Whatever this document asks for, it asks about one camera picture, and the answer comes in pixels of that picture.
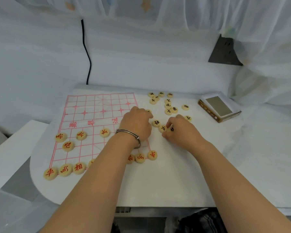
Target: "cardboard box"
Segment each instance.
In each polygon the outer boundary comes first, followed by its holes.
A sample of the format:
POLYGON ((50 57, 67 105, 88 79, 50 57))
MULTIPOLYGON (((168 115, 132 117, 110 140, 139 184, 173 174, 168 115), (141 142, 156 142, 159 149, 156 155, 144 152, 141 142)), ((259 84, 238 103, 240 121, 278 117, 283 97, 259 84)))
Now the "cardboard box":
POLYGON ((218 123, 231 119, 241 113, 239 105, 222 92, 202 95, 198 104, 218 123))

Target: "curtain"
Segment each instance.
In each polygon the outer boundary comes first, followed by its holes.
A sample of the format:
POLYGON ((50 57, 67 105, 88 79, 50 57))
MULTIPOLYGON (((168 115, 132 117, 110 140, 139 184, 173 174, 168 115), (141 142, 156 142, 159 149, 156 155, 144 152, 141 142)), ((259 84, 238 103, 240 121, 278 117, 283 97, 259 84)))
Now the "curtain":
POLYGON ((291 104, 291 0, 14 1, 40 17, 94 15, 171 33, 215 30, 235 40, 236 54, 244 64, 235 79, 234 100, 291 104))

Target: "forearm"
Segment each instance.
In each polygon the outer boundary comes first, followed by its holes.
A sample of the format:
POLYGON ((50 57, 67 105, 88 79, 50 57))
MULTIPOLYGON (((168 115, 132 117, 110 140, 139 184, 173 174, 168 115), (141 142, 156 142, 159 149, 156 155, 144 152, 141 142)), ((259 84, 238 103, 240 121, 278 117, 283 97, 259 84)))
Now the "forearm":
POLYGON ((111 137, 41 233, 109 233, 127 158, 135 145, 130 134, 111 137))
POLYGON ((210 143, 192 152, 229 233, 289 232, 291 222, 210 143))

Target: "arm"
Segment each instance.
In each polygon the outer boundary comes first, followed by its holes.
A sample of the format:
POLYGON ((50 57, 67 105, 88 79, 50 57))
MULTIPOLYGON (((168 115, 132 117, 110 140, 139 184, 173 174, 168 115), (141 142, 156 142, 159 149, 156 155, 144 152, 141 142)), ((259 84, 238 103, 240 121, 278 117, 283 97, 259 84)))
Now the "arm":
POLYGON ((198 161, 229 233, 291 233, 291 222, 193 124, 181 115, 171 117, 166 126, 171 124, 174 132, 164 132, 163 137, 189 151, 198 161))
MULTIPOLYGON (((133 107, 124 115, 120 129, 129 130, 144 141, 151 134, 152 117, 144 109, 133 107)), ((109 233, 127 159, 137 145, 137 140, 125 132, 111 137, 40 233, 109 233)))

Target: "wall socket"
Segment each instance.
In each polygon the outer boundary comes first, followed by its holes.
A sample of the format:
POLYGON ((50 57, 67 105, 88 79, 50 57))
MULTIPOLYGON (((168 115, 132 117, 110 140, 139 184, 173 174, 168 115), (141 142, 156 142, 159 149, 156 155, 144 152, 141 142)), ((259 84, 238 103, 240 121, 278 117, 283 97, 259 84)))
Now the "wall socket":
POLYGON ((223 38, 221 34, 208 62, 243 66, 234 51, 234 40, 231 38, 223 38))

